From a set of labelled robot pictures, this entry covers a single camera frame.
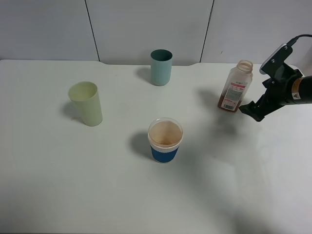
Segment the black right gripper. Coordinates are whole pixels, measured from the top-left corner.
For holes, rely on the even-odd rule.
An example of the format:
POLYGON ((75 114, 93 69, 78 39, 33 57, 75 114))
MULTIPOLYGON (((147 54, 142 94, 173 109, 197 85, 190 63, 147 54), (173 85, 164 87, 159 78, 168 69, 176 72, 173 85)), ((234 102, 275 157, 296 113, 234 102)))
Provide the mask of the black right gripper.
POLYGON ((311 104, 312 77, 303 76, 298 69, 281 65, 277 69, 263 70, 270 78, 263 82, 266 92, 257 102, 241 105, 241 113, 262 121, 265 116, 285 105, 311 104))

